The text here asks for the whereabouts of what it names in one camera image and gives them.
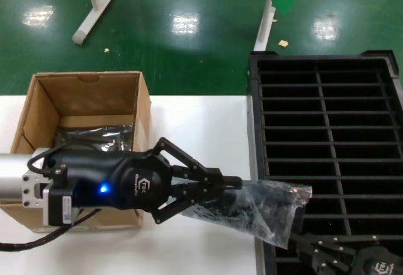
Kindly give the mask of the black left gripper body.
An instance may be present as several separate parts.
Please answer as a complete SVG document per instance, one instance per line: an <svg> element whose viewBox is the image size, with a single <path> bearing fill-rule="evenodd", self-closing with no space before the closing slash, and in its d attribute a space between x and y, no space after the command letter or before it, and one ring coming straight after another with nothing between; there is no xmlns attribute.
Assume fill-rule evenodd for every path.
<svg viewBox="0 0 403 275"><path fill-rule="evenodd" d="M169 197L172 174L161 154L61 150L52 156L54 167L65 165L76 183L73 204L83 208L155 211Z"/></svg>

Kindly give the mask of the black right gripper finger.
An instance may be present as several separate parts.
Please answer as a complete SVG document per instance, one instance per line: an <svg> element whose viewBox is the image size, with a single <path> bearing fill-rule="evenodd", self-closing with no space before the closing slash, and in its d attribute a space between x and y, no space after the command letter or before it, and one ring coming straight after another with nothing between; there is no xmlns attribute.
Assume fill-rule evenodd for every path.
<svg viewBox="0 0 403 275"><path fill-rule="evenodd" d="M291 240L300 252L320 253L324 250L339 253L381 253L376 235L304 235L291 233Z"/></svg>
<svg viewBox="0 0 403 275"><path fill-rule="evenodd" d="M316 274L346 274L349 265L336 256L335 251L319 246L300 248L300 261L310 266Z"/></svg>

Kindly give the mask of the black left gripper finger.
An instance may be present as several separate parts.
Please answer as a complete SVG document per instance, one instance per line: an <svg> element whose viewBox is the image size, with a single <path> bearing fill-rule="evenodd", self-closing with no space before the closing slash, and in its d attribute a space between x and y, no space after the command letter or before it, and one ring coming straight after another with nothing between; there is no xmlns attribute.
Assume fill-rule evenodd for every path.
<svg viewBox="0 0 403 275"><path fill-rule="evenodd" d="M240 177L224 176L218 168L207 168L203 166L192 158L192 156L164 137L161 137L154 147L155 154L160 154L161 151L166 151L184 164L184 166L170 166L171 173L174 177L207 184L242 184Z"/></svg>
<svg viewBox="0 0 403 275"><path fill-rule="evenodd" d="M241 188L242 184L176 184L169 195L174 201L151 215L156 224L162 224L195 204L219 199L224 191Z"/></svg>

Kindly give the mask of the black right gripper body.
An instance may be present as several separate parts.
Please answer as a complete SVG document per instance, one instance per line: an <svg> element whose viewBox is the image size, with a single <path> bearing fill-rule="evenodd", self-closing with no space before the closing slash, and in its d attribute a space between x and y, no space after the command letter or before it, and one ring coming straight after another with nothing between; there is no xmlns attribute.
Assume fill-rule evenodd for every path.
<svg viewBox="0 0 403 275"><path fill-rule="evenodd" d="M363 248L356 255L352 274L402 275L402 257L381 246Z"/></svg>

